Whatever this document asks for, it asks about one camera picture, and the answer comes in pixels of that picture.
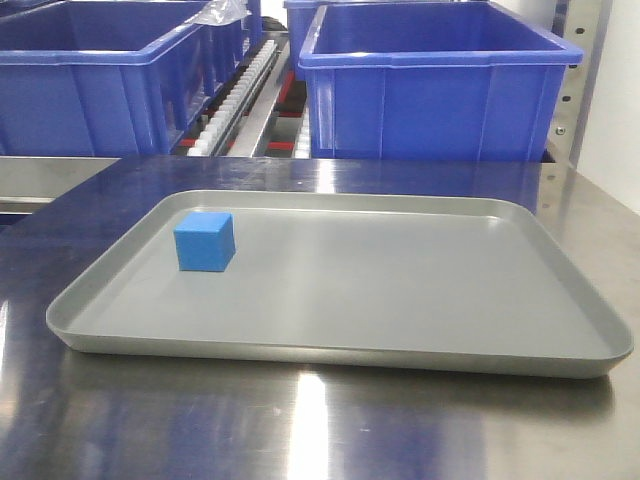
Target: blue foam block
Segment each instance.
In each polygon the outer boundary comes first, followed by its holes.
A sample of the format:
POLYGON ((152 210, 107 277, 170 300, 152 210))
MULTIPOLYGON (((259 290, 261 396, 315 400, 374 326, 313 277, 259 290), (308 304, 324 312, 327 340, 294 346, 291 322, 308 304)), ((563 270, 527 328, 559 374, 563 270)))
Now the blue foam block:
POLYGON ((230 213, 191 212, 173 235, 180 270, 223 272, 236 253, 230 213))

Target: white wall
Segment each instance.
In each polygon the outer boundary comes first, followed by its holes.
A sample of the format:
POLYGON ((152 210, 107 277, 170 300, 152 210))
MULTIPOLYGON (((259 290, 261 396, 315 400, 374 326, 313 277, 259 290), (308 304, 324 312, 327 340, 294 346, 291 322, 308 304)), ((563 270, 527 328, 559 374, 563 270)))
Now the white wall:
POLYGON ((282 6, 284 0, 262 0, 260 10, 263 17, 273 17, 287 26, 287 11, 282 6))
POLYGON ((522 15, 527 20, 551 29, 557 0, 495 0, 503 7, 522 15))
POLYGON ((578 171, 640 214, 640 2, 615 0, 578 171))

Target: metal rail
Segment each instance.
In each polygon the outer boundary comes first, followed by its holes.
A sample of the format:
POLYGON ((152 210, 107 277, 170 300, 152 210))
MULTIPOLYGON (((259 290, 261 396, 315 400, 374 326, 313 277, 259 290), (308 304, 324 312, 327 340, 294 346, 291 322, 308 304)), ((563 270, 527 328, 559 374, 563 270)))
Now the metal rail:
POLYGON ((553 32, 584 50, 580 65, 567 69, 549 131, 556 161, 578 164, 612 0, 558 0, 553 32))
POLYGON ((268 40, 213 115, 188 156, 220 155, 226 150, 234 128, 267 78, 276 56, 276 45, 268 40))
POLYGON ((302 111, 302 123, 296 137, 293 158, 311 158, 311 127, 309 126, 309 106, 302 111))
POLYGON ((258 157, 264 155, 269 141, 267 134, 278 117, 277 112, 274 112, 274 106, 288 70, 289 43, 287 42, 227 156, 258 157))

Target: gray tray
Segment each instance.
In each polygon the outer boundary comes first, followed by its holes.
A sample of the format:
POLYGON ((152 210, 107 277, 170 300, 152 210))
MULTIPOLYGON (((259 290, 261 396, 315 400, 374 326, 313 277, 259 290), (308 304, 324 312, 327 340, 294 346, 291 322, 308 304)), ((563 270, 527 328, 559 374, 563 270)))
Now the gray tray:
POLYGON ((624 323, 524 208, 487 199, 191 191, 80 275, 47 324, 86 352, 587 378, 624 323), (181 272, 172 229, 234 214, 224 273, 181 272))

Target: red part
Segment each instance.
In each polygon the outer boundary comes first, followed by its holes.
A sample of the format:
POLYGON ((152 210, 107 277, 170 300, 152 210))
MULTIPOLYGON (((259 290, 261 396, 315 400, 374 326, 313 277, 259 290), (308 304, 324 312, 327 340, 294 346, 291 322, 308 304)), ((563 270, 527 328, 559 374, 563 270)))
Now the red part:
POLYGON ((278 116, 282 118, 300 118, 302 113, 300 112, 278 112, 278 116))
POLYGON ((280 89, 280 95, 278 95, 278 103, 282 103, 287 99, 287 95, 289 95, 289 90, 291 90, 291 85, 293 84, 293 81, 295 79, 296 77, 294 73, 292 71, 289 71, 286 78, 284 79, 282 88, 280 89))
POLYGON ((269 150, 293 150, 293 142, 269 142, 269 150))

